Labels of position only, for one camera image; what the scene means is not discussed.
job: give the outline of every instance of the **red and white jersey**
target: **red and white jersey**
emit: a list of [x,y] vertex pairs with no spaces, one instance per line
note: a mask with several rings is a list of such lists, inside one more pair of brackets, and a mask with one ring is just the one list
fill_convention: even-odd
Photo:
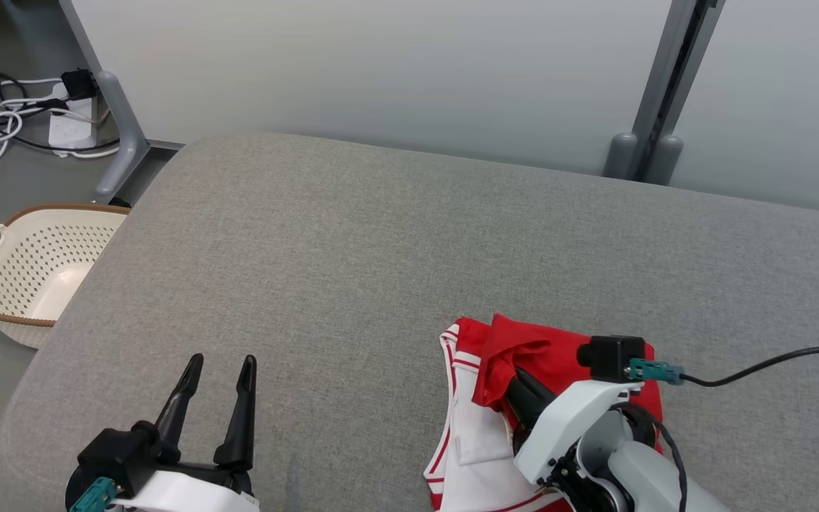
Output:
[[[488,328],[461,323],[470,329]],[[480,365],[475,353],[480,347],[464,346],[464,341],[458,346],[459,330],[461,325],[451,325],[439,337],[449,401],[441,441],[424,473],[433,508],[439,512],[572,512],[562,495],[540,494],[514,466],[510,425],[504,416],[472,402]]]

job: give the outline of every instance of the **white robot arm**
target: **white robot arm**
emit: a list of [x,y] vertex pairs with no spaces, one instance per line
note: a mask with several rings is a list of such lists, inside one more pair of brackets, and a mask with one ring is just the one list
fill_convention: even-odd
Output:
[[155,424],[107,428],[78,454],[65,490],[68,512],[259,512],[248,470],[254,458],[257,363],[247,356],[236,405],[213,464],[180,462],[179,435],[204,357],[192,356]]
[[507,398],[526,435],[515,443],[520,473],[564,493],[576,512],[728,512],[686,474],[682,504],[679,470],[653,449],[656,421],[628,401],[643,387],[629,375],[643,340],[594,337],[584,347],[578,359],[603,380],[575,382],[556,398],[523,370],[511,383]]

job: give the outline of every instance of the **laundry basket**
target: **laundry basket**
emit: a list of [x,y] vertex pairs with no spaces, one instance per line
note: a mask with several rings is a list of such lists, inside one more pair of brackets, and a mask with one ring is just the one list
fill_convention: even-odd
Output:
[[0,224],[0,331],[42,347],[128,211],[43,204]]

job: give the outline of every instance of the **sofa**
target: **sofa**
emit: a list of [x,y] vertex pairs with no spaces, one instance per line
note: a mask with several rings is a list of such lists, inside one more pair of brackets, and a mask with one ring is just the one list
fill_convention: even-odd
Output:
[[[262,511],[432,509],[455,319],[633,334],[715,379],[819,346],[819,211],[264,133],[186,146],[82,283],[0,424],[9,510],[58,512],[103,428],[154,421],[204,353],[183,460],[257,357]],[[819,356],[664,385],[688,474],[732,510],[819,510]]]

